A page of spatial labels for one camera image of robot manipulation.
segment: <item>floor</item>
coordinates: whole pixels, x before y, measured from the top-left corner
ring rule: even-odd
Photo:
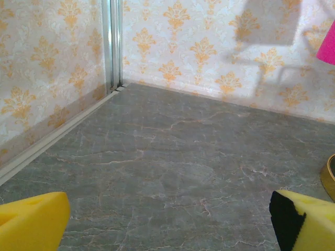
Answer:
[[[66,191],[59,251],[279,250],[276,189],[329,200],[335,127],[130,85],[0,187]]]

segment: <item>damask wallpaper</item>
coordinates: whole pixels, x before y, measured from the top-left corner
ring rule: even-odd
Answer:
[[[0,165],[106,94],[99,0],[0,0]]]
[[[125,81],[335,122],[334,0],[125,0]]]

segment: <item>baseboard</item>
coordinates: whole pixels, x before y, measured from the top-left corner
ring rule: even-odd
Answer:
[[[54,145],[59,139],[70,132],[78,124],[80,124],[85,118],[91,115],[96,109],[102,106],[107,100],[117,95],[124,88],[119,87],[118,92],[112,92],[105,98],[98,101],[96,104],[80,112],[77,116],[71,118],[65,124],[52,131],[41,140],[36,142],[34,145],[24,150],[22,153],[5,163],[0,169],[0,186],[12,178],[15,174],[21,171],[26,165],[32,162],[35,158],[41,155],[46,149]]]

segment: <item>pink object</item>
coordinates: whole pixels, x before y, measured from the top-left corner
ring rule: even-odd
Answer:
[[[316,57],[328,64],[335,65],[335,21],[323,40]]]

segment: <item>gray marble floor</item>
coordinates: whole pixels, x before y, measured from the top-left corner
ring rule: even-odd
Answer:
[[[279,250],[276,189],[329,200],[335,127],[131,85],[0,187],[66,191],[60,251]]]

